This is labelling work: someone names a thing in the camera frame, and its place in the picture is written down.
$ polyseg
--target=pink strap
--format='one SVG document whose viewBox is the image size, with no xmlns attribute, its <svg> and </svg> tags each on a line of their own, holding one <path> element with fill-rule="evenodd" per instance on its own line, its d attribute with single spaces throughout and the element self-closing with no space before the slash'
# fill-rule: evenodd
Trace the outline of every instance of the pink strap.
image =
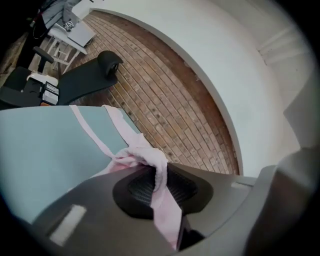
<svg viewBox="0 0 320 256">
<path fill-rule="evenodd" d="M 156 228 L 165 239 L 176 249 L 179 230 L 182 220 L 182 210 L 167 187 L 167 162 L 164 153 L 157 148 L 151 147 L 142 133 L 135 131 L 123 119 L 119 109 L 104 105 L 115 128 L 123 140 L 130 146 L 120 150 L 113 155 L 109 148 L 96 136 L 82 117 L 77 106 L 70 106 L 80 125 L 93 139 L 98 147 L 109 157 L 112 157 L 110 164 L 95 176 L 122 170 L 139 163 L 154 166 L 156 168 L 155 192 L 152 194 L 151 205 L 153 209 L 153 221 Z"/>
<path fill-rule="evenodd" d="M 90 128 L 84 117 L 81 115 L 78 107 L 76 105 L 70 105 L 76 119 L 84 129 L 84 131 L 89 135 L 89 137 L 97 144 L 99 149 L 108 157 L 114 158 L 115 155 L 110 151 L 110 149 L 98 138 L 98 136 L 94 133 L 94 131 Z"/>
<path fill-rule="evenodd" d="M 141 133 L 137 134 L 131 128 L 131 126 L 124 119 L 124 116 L 119 109 L 109 105 L 103 105 L 102 107 L 104 107 L 107 110 L 113 122 L 113 125 L 115 126 L 115 128 L 117 129 L 117 131 L 129 147 L 151 147 L 151 145 L 146 139 L 140 139 Z"/>
</svg>

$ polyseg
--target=herringbone brick floor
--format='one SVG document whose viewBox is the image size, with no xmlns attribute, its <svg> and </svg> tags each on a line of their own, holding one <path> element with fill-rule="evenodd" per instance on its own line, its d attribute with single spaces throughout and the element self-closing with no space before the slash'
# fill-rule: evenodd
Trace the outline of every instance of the herringbone brick floor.
<svg viewBox="0 0 320 256">
<path fill-rule="evenodd" d="M 169 161 L 223 174 L 239 174 L 226 124 L 205 86 L 164 42 L 123 18 L 94 11 L 84 21 L 96 36 L 79 66 L 101 51 L 124 61 L 118 83 L 78 105 L 123 108 L 147 140 Z"/>
</svg>

